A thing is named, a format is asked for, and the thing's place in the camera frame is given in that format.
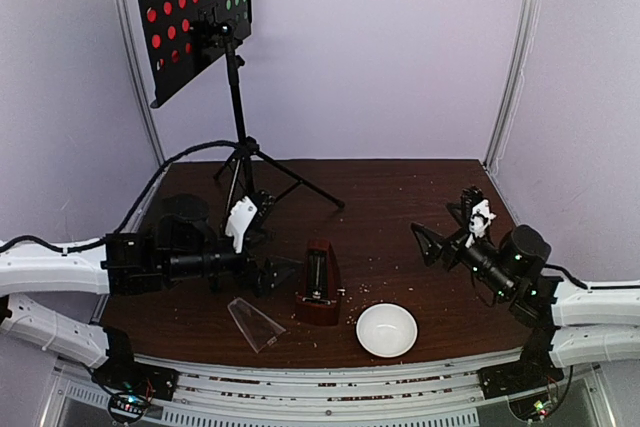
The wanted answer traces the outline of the clear plastic metronome cover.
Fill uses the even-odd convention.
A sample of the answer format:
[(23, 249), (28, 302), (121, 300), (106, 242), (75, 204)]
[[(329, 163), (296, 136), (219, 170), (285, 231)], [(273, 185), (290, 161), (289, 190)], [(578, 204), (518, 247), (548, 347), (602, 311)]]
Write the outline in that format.
[(227, 310), (255, 353), (272, 346), (286, 332), (283, 326), (243, 298), (232, 300)]

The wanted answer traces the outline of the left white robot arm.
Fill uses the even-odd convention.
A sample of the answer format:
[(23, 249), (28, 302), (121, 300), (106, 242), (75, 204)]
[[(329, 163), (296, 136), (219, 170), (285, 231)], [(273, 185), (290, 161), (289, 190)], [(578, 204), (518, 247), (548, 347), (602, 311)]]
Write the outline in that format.
[(270, 196), (245, 197), (217, 235), (209, 206), (191, 194), (166, 198), (147, 230), (116, 233), (89, 243), (49, 244), (23, 236), (1, 245), (1, 331), (106, 375), (123, 391), (144, 380), (130, 340), (121, 330), (81, 323), (31, 299), (33, 293), (84, 292), (136, 296), (205, 279), (215, 289), (234, 279), (255, 296), (270, 294), (301, 264), (275, 257), (258, 263), (248, 250), (250, 227), (262, 219)]

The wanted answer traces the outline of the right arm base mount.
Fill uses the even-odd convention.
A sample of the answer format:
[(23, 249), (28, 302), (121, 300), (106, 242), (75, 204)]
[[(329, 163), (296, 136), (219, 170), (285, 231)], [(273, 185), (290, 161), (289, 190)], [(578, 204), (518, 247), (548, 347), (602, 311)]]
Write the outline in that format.
[(478, 371), (485, 399), (507, 397), (511, 413), (528, 424), (544, 422), (564, 403), (573, 380), (570, 368), (565, 387), (562, 369), (516, 361)]

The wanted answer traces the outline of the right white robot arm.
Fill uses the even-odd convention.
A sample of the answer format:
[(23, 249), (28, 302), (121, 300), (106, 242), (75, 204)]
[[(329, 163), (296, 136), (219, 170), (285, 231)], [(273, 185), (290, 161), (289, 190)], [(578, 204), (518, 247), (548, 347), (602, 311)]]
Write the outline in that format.
[(639, 357), (639, 284), (590, 282), (551, 265), (550, 245), (528, 225), (499, 243), (491, 239), (495, 214), (488, 200), (448, 204), (457, 231), (442, 236), (412, 223), (426, 265), (464, 266), (472, 281), (492, 294), (490, 306), (506, 303), (531, 335), (513, 366), (519, 387), (535, 387), (552, 371), (579, 364)]

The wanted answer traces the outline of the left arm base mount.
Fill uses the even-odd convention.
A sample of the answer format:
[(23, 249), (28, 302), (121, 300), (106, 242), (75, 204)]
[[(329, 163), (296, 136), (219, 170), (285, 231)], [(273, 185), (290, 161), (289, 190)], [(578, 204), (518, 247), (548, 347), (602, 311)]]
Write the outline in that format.
[(103, 328), (107, 338), (106, 361), (90, 368), (91, 380), (109, 396), (107, 411), (123, 425), (140, 421), (154, 399), (173, 399), (179, 372), (134, 359), (129, 337), (115, 328)]

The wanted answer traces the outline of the red wooden metronome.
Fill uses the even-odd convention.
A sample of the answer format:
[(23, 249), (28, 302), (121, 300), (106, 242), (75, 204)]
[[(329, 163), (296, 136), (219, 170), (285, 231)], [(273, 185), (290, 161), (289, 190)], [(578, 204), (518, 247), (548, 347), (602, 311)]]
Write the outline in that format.
[(343, 295), (340, 269), (331, 242), (310, 240), (295, 297), (296, 319), (319, 327), (337, 326)]

